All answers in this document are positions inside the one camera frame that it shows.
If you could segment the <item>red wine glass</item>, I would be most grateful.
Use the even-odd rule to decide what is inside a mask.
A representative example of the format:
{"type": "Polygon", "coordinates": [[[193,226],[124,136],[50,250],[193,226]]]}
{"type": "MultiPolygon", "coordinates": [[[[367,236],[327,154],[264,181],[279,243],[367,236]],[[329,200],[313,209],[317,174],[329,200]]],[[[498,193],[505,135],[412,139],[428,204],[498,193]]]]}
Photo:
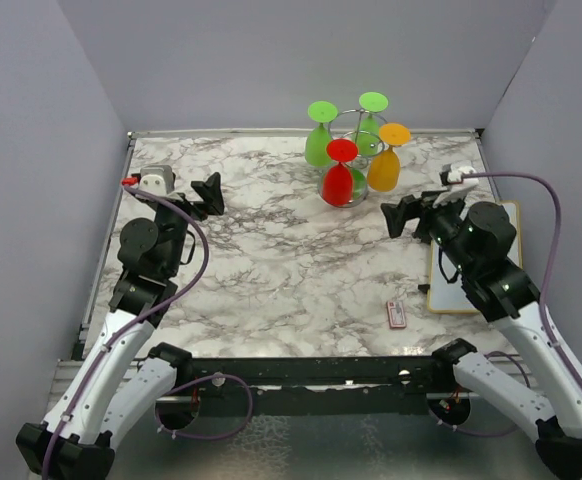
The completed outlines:
{"type": "Polygon", "coordinates": [[[324,176],[322,198],[332,206],[343,206],[351,200],[354,188],[354,180],[346,164],[357,157],[358,148],[351,140],[339,138],[327,145],[326,153],[336,165],[324,176]]]}

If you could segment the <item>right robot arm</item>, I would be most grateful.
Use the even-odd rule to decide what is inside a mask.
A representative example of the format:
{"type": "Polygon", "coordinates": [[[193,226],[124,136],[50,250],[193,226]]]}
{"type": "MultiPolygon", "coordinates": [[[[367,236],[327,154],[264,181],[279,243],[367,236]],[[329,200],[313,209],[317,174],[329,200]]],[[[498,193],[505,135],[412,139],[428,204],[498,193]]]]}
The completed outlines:
{"type": "Polygon", "coordinates": [[[430,191],[382,204],[390,237],[416,221],[414,237],[438,246],[455,267],[466,298],[515,348],[540,390],[509,377],[462,339],[436,351],[442,359],[430,367],[432,383],[443,391],[461,385],[480,395],[527,435],[557,478],[581,479],[582,366],[541,307],[538,288],[508,256],[517,231],[499,204],[437,205],[440,195],[430,191]]]}

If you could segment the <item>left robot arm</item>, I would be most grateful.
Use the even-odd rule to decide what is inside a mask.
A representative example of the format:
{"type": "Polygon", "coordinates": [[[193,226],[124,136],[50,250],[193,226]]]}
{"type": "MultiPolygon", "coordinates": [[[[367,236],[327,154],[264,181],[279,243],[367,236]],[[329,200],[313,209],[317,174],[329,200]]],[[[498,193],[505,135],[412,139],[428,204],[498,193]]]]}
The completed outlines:
{"type": "Polygon", "coordinates": [[[199,224],[225,210],[221,176],[191,184],[198,198],[176,191],[167,166],[144,167],[122,187],[150,208],[151,218],[129,220],[119,234],[122,271],[97,339],[67,390],[38,423],[24,424],[16,445],[43,479],[104,479],[124,437],[166,392],[191,385],[191,355],[160,344],[139,370],[124,378],[169,307],[201,279],[210,260],[199,224]]]}

